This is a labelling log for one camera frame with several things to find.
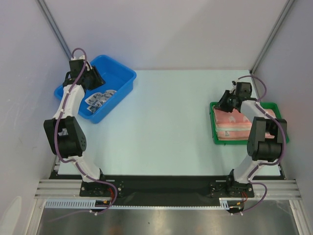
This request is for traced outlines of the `patterned towel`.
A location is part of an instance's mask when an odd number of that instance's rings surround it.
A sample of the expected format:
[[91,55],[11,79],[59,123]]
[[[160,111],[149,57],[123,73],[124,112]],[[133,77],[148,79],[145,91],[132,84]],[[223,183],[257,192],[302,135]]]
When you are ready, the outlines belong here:
[[95,113],[103,104],[105,104],[114,94],[116,90],[106,90],[104,93],[96,92],[85,99],[88,107],[87,110]]

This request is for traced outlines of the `light pink embroidered towel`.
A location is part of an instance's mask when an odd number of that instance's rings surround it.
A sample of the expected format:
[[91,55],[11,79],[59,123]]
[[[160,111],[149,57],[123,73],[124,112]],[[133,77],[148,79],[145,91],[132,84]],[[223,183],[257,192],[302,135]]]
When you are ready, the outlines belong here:
[[226,126],[226,127],[216,127],[216,132],[240,132],[240,131],[250,131],[250,126]]

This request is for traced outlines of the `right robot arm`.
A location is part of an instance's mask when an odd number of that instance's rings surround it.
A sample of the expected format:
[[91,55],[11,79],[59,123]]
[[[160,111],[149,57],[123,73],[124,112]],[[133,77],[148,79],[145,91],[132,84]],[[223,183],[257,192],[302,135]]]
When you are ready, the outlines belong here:
[[232,90],[226,90],[215,107],[230,113],[237,110],[252,124],[247,140],[247,156],[226,177],[223,190],[237,197],[248,193],[254,174],[263,166],[280,164],[287,144],[287,121],[275,118],[266,111],[259,100],[252,98],[252,85],[248,82],[232,82]]

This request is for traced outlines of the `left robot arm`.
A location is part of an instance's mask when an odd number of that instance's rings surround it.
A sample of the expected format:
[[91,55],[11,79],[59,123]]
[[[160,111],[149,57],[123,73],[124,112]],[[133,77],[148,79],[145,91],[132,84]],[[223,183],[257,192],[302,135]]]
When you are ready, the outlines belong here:
[[61,103],[53,118],[44,121],[44,130],[51,151],[62,163],[73,165],[83,182],[91,183],[90,190],[102,196],[107,192],[108,184],[102,181],[102,170],[84,156],[87,138],[77,115],[86,91],[96,89],[105,82],[86,56],[72,57],[69,67],[63,82]]

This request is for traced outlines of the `blue plastic bin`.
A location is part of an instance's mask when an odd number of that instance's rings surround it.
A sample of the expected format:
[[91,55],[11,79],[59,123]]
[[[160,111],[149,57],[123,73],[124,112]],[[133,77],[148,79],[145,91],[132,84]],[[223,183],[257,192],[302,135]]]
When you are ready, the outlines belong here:
[[[106,83],[97,89],[86,91],[78,115],[97,124],[133,90],[136,72],[106,55],[97,56],[89,63],[96,66]],[[95,113],[88,111],[85,99],[96,92],[104,93],[106,90],[116,90],[116,93]],[[54,95],[61,101],[63,85],[55,90]]]

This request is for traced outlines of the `green plastic tray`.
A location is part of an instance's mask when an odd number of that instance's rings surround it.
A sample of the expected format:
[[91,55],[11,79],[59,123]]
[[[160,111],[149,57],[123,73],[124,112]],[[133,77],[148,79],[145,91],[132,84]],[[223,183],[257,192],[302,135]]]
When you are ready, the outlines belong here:
[[224,145],[246,145],[247,140],[219,140],[215,130],[215,120],[214,120],[214,111],[213,108],[216,105],[216,102],[211,102],[209,106],[210,120],[211,120],[211,129],[212,129],[212,138],[215,144],[224,144]]

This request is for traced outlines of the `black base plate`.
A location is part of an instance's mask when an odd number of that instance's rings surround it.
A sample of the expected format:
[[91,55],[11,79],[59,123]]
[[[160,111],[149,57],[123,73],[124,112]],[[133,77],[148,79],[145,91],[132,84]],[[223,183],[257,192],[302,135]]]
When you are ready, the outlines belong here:
[[78,175],[58,176],[52,172],[49,179],[81,180],[79,197],[117,197],[114,205],[127,207],[210,207],[218,204],[219,198],[228,200],[256,196],[252,185],[248,193],[231,197],[225,192],[226,177],[223,176],[132,176],[103,175],[102,183],[85,183]]

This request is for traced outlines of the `aluminium frame rail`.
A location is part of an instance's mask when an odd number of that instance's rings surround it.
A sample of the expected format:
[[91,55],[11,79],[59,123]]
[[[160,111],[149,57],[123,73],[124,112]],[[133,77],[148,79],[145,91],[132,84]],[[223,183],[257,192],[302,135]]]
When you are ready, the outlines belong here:
[[[41,199],[76,199],[79,198],[81,180],[44,179],[40,180],[35,198]],[[266,180],[266,200],[301,200],[301,194],[295,180]]]

